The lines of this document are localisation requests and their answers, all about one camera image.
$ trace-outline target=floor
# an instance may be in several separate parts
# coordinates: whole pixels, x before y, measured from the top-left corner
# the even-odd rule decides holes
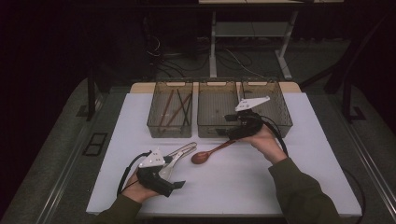
[[[200,39],[196,57],[182,57],[169,51],[160,62],[157,77],[208,77],[207,39]],[[274,50],[279,39],[219,39],[217,48],[218,77],[263,76],[282,80]],[[286,61],[293,76],[301,83],[335,63],[344,53],[348,41],[323,40],[290,42]],[[340,113],[341,92],[328,95],[323,91],[327,78],[303,91],[318,116],[333,152],[344,168],[364,216],[346,218],[345,223],[395,223],[391,207],[395,205],[396,138],[364,95],[353,89],[352,105],[366,120],[352,124]],[[86,121],[87,83],[81,82],[64,106],[46,143],[23,181],[11,206],[1,220],[8,223],[89,223],[94,215],[85,213],[106,147],[117,122],[128,86],[114,86],[109,93],[97,92],[97,112]],[[99,156],[84,156],[92,136],[106,133]],[[230,219],[151,219],[141,223],[230,223]],[[233,223],[284,223],[281,219],[233,219]]]

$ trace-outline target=spoon handle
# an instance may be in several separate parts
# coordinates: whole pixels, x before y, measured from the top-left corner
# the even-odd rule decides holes
[[[215,152],[215,151],[217,151],[217,150],[219,150],[219,149],[222,149],[222,148],[224,148],[224,147],[227,147],[227,146],[231,145],[231,144],[234,143],[234,142],[236,142],[236,141],[235,141],[235,140],[228,140],[227,142],[225,142],[225,143],[219,145],[218,147],[213,148],[212,150],[210,150],[210,151],[208,151],[208,152],[209,152],[209,154],[211,154],[211,153],[213,153],[213,152]]]

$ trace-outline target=person's hand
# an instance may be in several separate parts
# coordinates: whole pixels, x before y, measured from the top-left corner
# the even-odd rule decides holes
[[[141,185],[137,180],[136,172],[137,169],[128,179],[128,182],[125,185],[125,189],[122,191],[121,194],[134,200],[137,203],[142,203],[151,197],[159,195],[159,193],[155,192],[154,190],[143,187],[143,185]]]
[[[258,133],[242,138],[239,141],[249,142],[272,164],[283,161],[288,157],[277,144],[271,130],[264,124]]]

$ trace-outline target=sleeve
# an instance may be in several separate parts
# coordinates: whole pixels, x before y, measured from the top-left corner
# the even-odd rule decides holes
[[[275,181],[280,208],[289,223],[343,223],[319,182],[302,173],[290,158],[278,162],[269,171]]]
[[[137,203],[121,194],[109,209],[101,212],[93,220],[92,224],[132,224],[141,207],[141,203]]]

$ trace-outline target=gray carpet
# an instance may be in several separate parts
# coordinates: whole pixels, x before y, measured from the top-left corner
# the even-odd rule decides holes
[[[274,56],[279,42],[271,40],[254,49],[243,47],[230,49],[235,52],[241,63],[259,74],[281,77],[280,68]],[[317,72],[332,65],[344,53],[348,43],[345,41],[291,42],[286,53],[290,62],[293,81],[301,82]],[[221,62],[218,62],[219,77],[255,76],[241,69],[233,61],[233,56],[219,48]],[[166,66],[158,70],[158,77],[207,77],[207,54],[197,59],[173,57]],[[353,176],[346,173],[351,187],[362,203],[360,186],[367,203],[366,213],[361,223],[394,223],[372,178],[366,172],[357,153],[357,146],[348,128],[356,130],[363,144],[370,151],[375,164],[393,190],[395,183],[396,139],[384,121],[367,103],[364,95],[354,89],[354,106],[358,106],[366,120],[345,124],[340,116],[340,96],[326,95],[322,88],[326,78],[306,89],[309,100],[317,113],[318,120],[332,146],[340,165]],[[100,165],[106,154],[106,146],[111,139],[120,107],[129,87],[113,88],[110,93],[99,97],[98,112],[91,122],[77,116],[82,106],[87,104],[86,81],[83,81],[70,96],[64,111],[55,124],[49,138],[37,156],[31,171],[23,181],[19,191],[8,208],[2,224],[8,223],[89,223],[93,215],[85,213]],[[106,133],[99,156],[84,156],[94,133]],[[235,223],[277,223],[282,220],[236,219]],[[230,223],[230,220],[200,219],[197,223]],[[346,223],[355,223],[356,217],[347,218]],[[148,223],[192,223],[190,219],[152,219],[141,221]]]

